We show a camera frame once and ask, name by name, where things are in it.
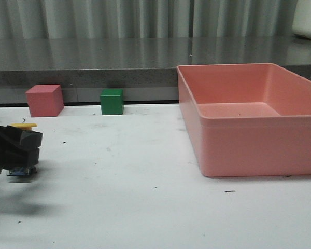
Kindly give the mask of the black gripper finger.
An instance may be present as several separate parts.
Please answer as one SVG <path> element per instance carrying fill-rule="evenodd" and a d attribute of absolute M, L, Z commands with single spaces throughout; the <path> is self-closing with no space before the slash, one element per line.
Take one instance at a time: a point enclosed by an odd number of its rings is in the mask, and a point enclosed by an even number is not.
<path fill-rule="evenodd" d="M 31 151 L 41 146 L 43 134 L 13 126 L 0 126 L 0 149 Z"/>
<path fill-rule="evenodd" d="M 39 163 L 39 148 L 21 149 L 14 146 L 0 146 L 0 174 L 31 174 Z"/>

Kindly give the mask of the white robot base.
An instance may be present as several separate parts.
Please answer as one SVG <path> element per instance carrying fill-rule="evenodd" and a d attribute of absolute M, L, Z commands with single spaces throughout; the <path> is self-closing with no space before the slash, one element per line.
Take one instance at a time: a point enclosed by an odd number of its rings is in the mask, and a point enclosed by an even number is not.
<path fill-rule="evenodd" d="M 298 0 L 292 22 L 292 32 L 311 39 L 311 0 Z"/>

